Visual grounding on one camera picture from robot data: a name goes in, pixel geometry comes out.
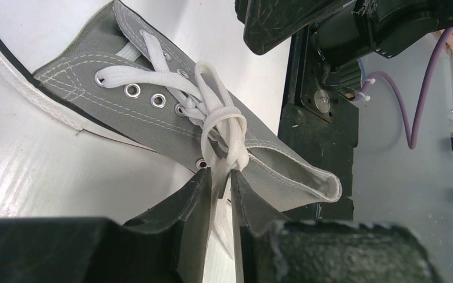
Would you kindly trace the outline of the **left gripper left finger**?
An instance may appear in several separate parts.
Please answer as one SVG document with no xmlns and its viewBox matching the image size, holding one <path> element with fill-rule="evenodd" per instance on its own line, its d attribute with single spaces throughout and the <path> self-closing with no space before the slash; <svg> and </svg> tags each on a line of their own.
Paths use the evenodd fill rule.
<svg viewBox="0 0 453 283">
<path fill-rule="evenodd" d="M 201 282 L 211 171 L 124 224 L 0 218 L 0 282 Z"/>
</svg>

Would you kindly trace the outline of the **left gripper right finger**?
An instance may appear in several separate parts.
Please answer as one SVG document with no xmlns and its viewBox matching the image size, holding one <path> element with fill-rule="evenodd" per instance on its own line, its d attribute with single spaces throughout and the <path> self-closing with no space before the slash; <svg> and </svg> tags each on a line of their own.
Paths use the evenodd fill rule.
<svg viewBox="0 0 453 283">
<path fill-rule="evenodd" d="M 295 221 L 231 173 L 238 282 L 442 282 L 418 238 L 403 226 Z"/>
</svg>

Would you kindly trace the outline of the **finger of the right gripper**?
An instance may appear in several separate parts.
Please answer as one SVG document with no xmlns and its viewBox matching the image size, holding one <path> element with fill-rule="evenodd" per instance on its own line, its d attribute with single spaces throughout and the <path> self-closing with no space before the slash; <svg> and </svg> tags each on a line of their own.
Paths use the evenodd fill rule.
<svg viewBox="0 0 453 283">
<path fill-rule="evenodd" d="M 242 1 L 244 42 L 254 54 L 266 54 L 300 29 L 327 19 L 351 3 L 339 0 Z"/>
</svg>

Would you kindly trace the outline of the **grey canvas sneaker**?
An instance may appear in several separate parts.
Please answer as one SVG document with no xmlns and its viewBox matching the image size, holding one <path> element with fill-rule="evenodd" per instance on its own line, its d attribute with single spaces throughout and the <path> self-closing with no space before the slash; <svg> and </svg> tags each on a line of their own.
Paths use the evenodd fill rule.
<svg viewBox="0 0 453 283">
<path fill-rule="evenodd" d="M 285 145 L 129 1 L 0 1 L 0 73 L 76 130 L 213 171 L 211 227 L 233 254 L 229 172 L 281 212 L 337 202 L 339 178 Z"/>
</svg>

